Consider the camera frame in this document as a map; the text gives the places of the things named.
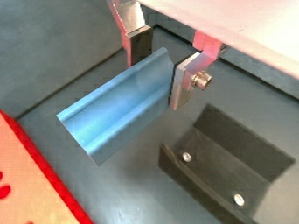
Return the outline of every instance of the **hex bolt head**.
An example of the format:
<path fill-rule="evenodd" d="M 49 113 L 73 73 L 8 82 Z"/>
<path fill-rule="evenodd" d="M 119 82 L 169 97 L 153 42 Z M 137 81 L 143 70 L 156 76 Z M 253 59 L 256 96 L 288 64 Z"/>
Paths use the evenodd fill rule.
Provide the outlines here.
<path fill-rule="evenodd" d="M 188 152 L 184 152 L 184 153 L 181 154 L 181 159 L 183 159 L 184 162 L 189 163 L 189 162 L 192 161 L 192 156 L 191 156 L 191 154 L 189 154 Z"/>
<path fill-rule="evenodd" d="M 204 71 L 196 73 L 191 77 L 191 84 L 193 87 L 204 90 L 204 88 L 211 84 L 211 76 Z"/>
<path fill-rule="evenodd" d="M 237 193 L 233 195 L 233 201 L 240 207 L 243 207 L 245 204 L 245 201 L 244 201 L 241 195 Z"/>

